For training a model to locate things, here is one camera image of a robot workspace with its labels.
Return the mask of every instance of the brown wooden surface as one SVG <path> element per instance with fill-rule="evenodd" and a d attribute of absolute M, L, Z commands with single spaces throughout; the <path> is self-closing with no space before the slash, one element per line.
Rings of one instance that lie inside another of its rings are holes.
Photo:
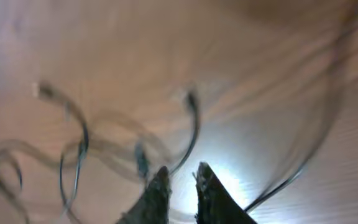
<path fill-rule="evenodd" d="M 304 85 L 328 65 L 331 50 L 310 55 L 337 35 L 347 7 L 346 0 L 0 0 L 0 141 L 22 139 L 58 159 L 80 130 L 64 122 L 61 108 L 33 98 L 31 85 L 46 79 L 62 89 L 94 133 L 124 147 L 111 169 L 86 161 L 74 204 L 84 223 L 113 223 L 142 188 L 131 161 L 137 136 L 153 133 L 167 149 L 154 140 L 150 151 L 168 156 L 186 147 L 190 119 L 181 100 L 192 86 L 202 128 L 172 182 L 172 215 L 188 220 L 196 212 L 191 172 L 199 161 L 245 207 L 296 133 L 305 133 L 299 154 L 319 133 L 321 108 L 312 109 L 329 86 L 324 79 Z M 351 52 L 334 129 L 302 178 L 250 214 L 257 222 L 358 223 L 358 30 Z M 305 127 L 307 118 L 315 122 Z M 56 217 L 56 174 L 18 158 L 32 219 Z M 0 196 L 0 223 L 19 222 Z"/>

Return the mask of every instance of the table surface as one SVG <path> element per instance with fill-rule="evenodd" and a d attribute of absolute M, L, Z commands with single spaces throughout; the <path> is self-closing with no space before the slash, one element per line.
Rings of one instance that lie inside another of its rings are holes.
<path fill-rule="evenodd" d="M 93 135 L 117 145 L 102 156 L 109 166 L 86 160 L 74 211 L 84 224 L 113 223 L 142 190 L 134 144 L 146 142 L 155 167 L 164 156 L 180 156 L 191 134 L 182 101 L 196 89 L 200 138 L 172 179 L 172 215 L 183 222 L 196 212 L 191 173 L 200 161 L 245 207 L 282 167 L 288 149 L 296 164 L 321 134 L 324 110 L 314 105 L 334 88 L 322 72 L 331 61 L 326 46 L 350 6 L 345 0 L 0 0 L 0 142 L 20 139 L 57 160 L 80 129 L 61 108 L 35 99 L 31 86 L 48 80 L 64 91 Z M 332 130 L 303 175 L 250 213 L 257 222 L 358 223 L 358 28 L 349 51 Z M 16 156 L 31 219 L 56 218 L 56 172 Z M 9 168 L 4 172 L 12 177 Z M 65 174 L 67 182 L 72 177 Z M 0 223 L 21 222 L 0 195 Z"/>

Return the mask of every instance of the wood grain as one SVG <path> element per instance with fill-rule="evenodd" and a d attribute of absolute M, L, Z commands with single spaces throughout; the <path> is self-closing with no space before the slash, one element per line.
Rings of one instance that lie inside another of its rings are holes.
<path fill-rule="evenodd" d="M 100 138 L 94 147 L 111 150 L 101 155 L 105 164 L 86 161 L 74 211 L 84 224 L 113 223 L 142 188 L 134 144 L 147 140 L 154 169 L 179 157 L 191 131 L 182 99 L 196 88 L 202 128 L 173 179 L 171 216 L 192 220 L 191 173 L 200 161 L 245 207 L 288 148 L 296 142 L 301 156 L 319 133 L 322 109 L 313 105 L 329 89 L 328 46 L 349 6 L 346 0 L 0 0 L 0 141 L 22 139 L 57 159 L 80 129 L 64 121 L 60 108 L 33 98 L 31 84 L 46 79 L 62 89 Z M 334 129 L 302 178 L 250 214 L 258 223 L 358 223 L 358 28 L 350 48 Z M 314 122 L 305 125 L 307 118 Z M 304 137 L 296 140 L 297 133 Z M 32 218 L 56 218 L 57 175 L 18 158 L 21 198 Z M 20 223 L 2 197 L 0 223 Z"/>

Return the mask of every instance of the glossy surface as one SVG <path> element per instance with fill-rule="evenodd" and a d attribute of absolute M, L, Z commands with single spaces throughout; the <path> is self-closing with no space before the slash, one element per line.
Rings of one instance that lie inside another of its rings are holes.
<path fill-rule="evenodd" d="M 331 61 L 324 47 L 347 7 L 345 0 L 0 0 L 0 141 L 22 139 L 57 160 L 80 129 L 61 108 L 36 100 L 31 85 L 46 79 L 62 89 L 95 135 L 122 146 L 103 154 L 110 169 L 86 161 L 74 204 L 83 223 L 112 223 L 142 190 L 133 158 L 139 137 L 156 164 L 186 148 L 182 99 L 196 88 L 200 138 L 173 179 L 172 215 L 191 220 L 199 161 L 245 207 L 290 146 L 302 155 L 319 133 L 322 107 L 313 105 L 330 86 L 323 78 L 305 85 Z M 358 30 L 351 52 L 334 129 L 302 178 L 250 214 L 257 222 L 358 223 Z M 94 147 L 111 148 L 106 141 Z M 57 175 L 18 158 L 32 219 L 56 218 Z M 0 223 L 20 223 L 1 196 Z"/>

